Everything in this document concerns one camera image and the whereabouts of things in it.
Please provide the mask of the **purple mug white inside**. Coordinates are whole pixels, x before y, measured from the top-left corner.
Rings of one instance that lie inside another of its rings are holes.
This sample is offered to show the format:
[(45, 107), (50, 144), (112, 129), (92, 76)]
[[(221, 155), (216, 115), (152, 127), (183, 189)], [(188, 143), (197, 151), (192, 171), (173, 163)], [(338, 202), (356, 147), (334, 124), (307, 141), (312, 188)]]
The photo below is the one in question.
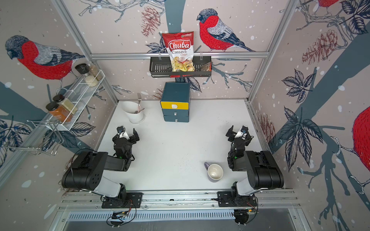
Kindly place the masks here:
[(207, 170), (207, 175), (211, 182), (218, 182), (221, 180), (224, 175), (224, 171), (219, 164), (209, 164), (208, 162), (205, 162), (204, 166)]

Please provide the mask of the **white spice jar black lid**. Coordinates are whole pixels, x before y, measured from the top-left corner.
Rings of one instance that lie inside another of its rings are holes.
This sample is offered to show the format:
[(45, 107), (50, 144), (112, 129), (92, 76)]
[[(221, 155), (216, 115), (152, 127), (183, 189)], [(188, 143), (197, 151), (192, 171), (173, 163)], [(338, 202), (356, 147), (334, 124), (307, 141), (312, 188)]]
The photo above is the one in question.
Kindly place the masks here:
[(98, 85), (98, 80), (91, 74), (89, 66), (87, 64), (78, 64), (75, 69), (84, 77), (84, 81), (89, 87), (95, 87)]

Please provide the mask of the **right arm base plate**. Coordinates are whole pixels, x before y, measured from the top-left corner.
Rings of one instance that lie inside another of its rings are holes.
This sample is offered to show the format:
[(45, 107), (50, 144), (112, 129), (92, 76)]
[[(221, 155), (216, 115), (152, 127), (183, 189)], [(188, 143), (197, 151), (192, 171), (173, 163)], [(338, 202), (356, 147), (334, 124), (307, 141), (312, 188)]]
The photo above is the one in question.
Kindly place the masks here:
[(257, 199), (254, 196), (233, 195), (231, 191), (218, 191), (217, 199), (218, 206), (226, 207), (257, 207)]

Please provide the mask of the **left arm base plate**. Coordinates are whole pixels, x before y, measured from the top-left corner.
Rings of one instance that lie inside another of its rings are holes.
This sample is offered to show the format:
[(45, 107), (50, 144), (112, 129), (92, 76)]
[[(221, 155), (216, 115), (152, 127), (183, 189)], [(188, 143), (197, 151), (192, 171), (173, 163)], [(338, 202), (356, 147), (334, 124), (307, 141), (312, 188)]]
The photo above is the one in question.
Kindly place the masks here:
[(104, 197), (101, 207), (103, 209), (140, 208), (143, 195), (143, 193), (126, 193), (123, 198)]

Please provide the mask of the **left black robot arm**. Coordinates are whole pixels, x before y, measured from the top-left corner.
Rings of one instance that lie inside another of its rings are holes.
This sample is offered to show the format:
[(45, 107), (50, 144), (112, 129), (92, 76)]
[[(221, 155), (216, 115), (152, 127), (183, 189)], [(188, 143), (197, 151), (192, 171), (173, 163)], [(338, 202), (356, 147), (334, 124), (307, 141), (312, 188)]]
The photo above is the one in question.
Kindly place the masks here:
[(130, 136), (124, 126), (117, 127), (117, 134), (112, 138), (115, 153), (97, 152), (83, 148), (79, 150), (67, 169), (61, 184), (67, 189), (90, 191), (109, 199), (125, 201), (126, 189), (122, 183), (114, 182), (103, 176), (103, 172), (128, 171), (135, 161), (133, 145), (140, 141), (136, 130)]

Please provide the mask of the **metal fork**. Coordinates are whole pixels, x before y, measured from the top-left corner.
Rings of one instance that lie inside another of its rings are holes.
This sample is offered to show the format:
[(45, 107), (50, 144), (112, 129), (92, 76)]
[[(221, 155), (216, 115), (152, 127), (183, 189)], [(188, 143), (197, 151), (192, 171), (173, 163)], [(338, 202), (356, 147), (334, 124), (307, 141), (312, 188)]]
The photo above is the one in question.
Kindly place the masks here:
[(140, 93), (138, 93), (137, 98), (138, 98), (138, 107), (137, 107), (137, 110), (135, 111), (135, 114), (138, 114), (138, 113), (140, 113), (141, 111), (144, 110), (144, 108), (141, 107), (142, 95)]

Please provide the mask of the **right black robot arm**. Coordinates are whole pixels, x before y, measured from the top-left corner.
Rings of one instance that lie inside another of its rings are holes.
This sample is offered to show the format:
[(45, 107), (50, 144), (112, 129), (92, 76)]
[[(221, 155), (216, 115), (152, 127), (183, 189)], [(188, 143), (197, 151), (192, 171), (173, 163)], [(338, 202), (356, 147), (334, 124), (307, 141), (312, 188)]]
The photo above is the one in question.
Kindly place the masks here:
[(263, 190), (274, 190), (284, 186), (283, 174), (278, 167), (270, 151), (247, 151), (246, 147), (251, 143), (253, 136), (249, 129), (242, 126), (238, 132), (231, 127), (227, 133), (228, 141), (231, 142), (227, 162), (234, 172), (246, 172), (247, 177), (233, 183), (231, 198), (245, 199)]

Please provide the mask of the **brown spice jar rear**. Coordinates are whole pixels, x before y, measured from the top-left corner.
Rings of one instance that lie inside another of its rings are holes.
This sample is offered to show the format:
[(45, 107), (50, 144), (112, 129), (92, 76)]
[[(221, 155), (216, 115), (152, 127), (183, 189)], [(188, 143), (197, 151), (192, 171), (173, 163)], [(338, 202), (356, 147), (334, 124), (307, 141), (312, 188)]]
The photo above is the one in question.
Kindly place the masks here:
[(97, 81), (100, 81), (102, 79), (102, 74), (100, 74), (100, 69), (92, 62), (89, 62), (88, 64), (90, 73), (96, 78)]

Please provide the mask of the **white utensil cup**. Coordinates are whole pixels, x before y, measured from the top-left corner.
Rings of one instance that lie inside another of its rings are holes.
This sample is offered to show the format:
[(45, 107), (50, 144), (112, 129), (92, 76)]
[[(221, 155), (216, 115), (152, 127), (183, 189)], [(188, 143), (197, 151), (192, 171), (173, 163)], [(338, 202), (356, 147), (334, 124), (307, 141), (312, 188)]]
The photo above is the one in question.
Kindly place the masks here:
[(139, 124), (145, 120), (144, 111), (138, 103), (130, 101), (122, 101), (119, 103), (131, 123)]

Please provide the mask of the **Chuba cassava chips bag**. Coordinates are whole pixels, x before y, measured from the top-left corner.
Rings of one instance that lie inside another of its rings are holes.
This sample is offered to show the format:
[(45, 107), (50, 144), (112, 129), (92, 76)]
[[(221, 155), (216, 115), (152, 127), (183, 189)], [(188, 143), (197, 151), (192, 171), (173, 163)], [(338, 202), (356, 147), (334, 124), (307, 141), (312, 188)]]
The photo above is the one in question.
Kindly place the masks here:
[(170, 57), (172, 72), (195, 71), (194, 32), (165, 33), (162, 38)]

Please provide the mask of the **teal drawer cabinet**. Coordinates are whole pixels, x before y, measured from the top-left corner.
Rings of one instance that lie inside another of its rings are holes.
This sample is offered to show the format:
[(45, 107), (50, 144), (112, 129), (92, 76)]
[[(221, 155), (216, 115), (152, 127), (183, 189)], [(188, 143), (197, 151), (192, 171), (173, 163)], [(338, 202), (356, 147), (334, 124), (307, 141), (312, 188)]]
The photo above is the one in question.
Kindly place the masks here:
[(181, 82), (165, 83), (161, 101), (190, 103), (190, 84)]

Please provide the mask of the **orange spice jar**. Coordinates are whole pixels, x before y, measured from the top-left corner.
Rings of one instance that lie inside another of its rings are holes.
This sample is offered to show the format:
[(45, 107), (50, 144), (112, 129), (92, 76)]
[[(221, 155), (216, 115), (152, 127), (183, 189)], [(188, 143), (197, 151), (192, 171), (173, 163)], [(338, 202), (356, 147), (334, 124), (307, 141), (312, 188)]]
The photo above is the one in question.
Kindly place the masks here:
[(58, 119), (62, 123), (70, 122), (72, 120), (73, 115), (62, 105), (59, 105), (56, 102), (51, 102), (47, 104), (46, 109), (49, 111), (51, 115), (53, 115), (56, 119)]

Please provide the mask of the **yellow spice jar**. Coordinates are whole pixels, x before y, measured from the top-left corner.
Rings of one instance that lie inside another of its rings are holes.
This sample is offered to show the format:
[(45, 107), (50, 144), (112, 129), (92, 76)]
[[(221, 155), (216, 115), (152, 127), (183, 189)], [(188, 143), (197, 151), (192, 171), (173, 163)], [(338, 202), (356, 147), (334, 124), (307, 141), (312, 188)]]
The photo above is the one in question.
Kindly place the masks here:
[(68, 110), (73, 115), (75, 115), (75, 113), (78, 110), (78, 108), (64, 95), (59, 94), (59, 95), (54, 96), (53, 101), (63, 106), (66, 110)]

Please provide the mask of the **teal bottom drawer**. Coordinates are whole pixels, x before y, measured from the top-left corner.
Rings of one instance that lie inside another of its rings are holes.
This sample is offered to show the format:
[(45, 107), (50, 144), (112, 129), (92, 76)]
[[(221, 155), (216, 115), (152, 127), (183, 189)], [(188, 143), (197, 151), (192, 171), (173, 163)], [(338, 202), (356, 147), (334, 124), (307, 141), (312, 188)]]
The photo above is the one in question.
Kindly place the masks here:
[(189, 117), (188, 116), (164, 116), (164, 120), (166, 122), (183, 122), (188, 123)]

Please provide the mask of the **yellow top drawer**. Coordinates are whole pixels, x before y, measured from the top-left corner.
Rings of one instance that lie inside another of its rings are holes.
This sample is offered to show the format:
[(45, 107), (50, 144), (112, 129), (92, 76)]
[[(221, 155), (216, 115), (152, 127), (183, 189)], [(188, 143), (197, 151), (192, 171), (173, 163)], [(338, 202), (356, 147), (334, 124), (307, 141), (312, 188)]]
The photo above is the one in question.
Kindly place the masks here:
[(188, 110), (189, 102), (163, 102), (161, 101), (162, 109), (177, 109), (177, 110)]

